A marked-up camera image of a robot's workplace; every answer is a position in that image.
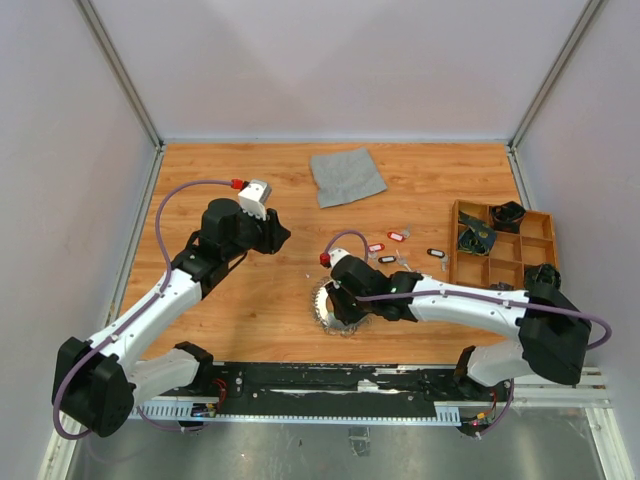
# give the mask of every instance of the wooden compartment box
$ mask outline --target wooden compartment box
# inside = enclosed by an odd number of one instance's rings
[[[550,263],[558,268],[553,218],[548,213],[528,211],[520,233],[496,231],[496,243],[489,255],[458,251],[458,237],[467,228],[458,222],[458,212],[484,220],[491,227],[490,205],[456,200],[451,214],[449,282],[467,287],[489,288],[500,282],[516,290],[524,288],[525,268]]]

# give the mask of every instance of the gray cloth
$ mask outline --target gray cloth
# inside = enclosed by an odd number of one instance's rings
[[[311,172],[320,189],[320,208],[355,202],[387,189],[364,147],[351,152],[313,155]]]

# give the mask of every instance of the metal saw blade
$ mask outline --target metal saw blade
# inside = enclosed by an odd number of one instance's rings
[[[345,325],[338,320],[327,305],[329,293],[325,287],[332,281],[331,277],[324,277],[313,287],[311,291],[311,315],[326,333],[348,337],[353,335],[361,325],[370,323],[372,317],[365,313],[360,320],[351,325]]]

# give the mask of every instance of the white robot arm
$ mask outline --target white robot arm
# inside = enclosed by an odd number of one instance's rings
[[[579,382],[591,325],[538,311],[537,305],[578,311],[551,285],[494,291],[451,285],[416,272],[386,277],[340,248],[324,260],[333,279],[325,287],[333,315],[345,325],[374,313],[391,321],[460,323],[506,337],[497,345],[462,352],[456,376],[470,388],[532,373],[565,385]]]
[[[134,407],[156,395],[174,387],[198,393],[211,385],[213,356],[191,343],[180,343],[153,360],[139,359],[249,250],[274,254],[291,236],[280,225],[277,212],[264,206],[269,185],[259,180],[238,182],[240,203],[227,198],[209,203],[201,229],[193,232],[185,249],[171,262],[167,285],[163,276],[116,322],[84,342],[72,337],[60,347],[52,396],[54,415],[59,407],[104,437],[115,432]],[[230,267],[235,259],[239,260]]]

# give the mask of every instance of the wooden floor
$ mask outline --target wooden floor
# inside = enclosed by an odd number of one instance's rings
[[[351,150],[359,144],[170,145],[153,196],[124,302],[128,308],[160,278],[164,264],[153,234],[153,217],[173,187],[193,179],[257,178],[273,188],[268,206],[292,232],[280,253],[251,252],[247,260],[206,299],[179,318],[146,354],[166,353],[188,340],[218,360],[285,362],[455,363],[463,348],[489,345],[500,337],[448,323],[387,322],[376,318],[349,338],[324,333],[310,316],[310,291],[328,271],[318,255],[346,228],[370,242],[399,247],[409,265],[447,279],[427,248],[447,250],[455,199],[485,203],[517,200],[501,145],[367,144],[388,190],[349,205],[320,209],[311,176],[312,154]],[[167,205],[162,231],[171,256],[199,228],[208,202],[235,198],[226,187],[196,186]],[[404,243],[386,232],[411,224]],[[339,246],[360,254],[357,238]],[[389,274],[397,264],[381,266]]]

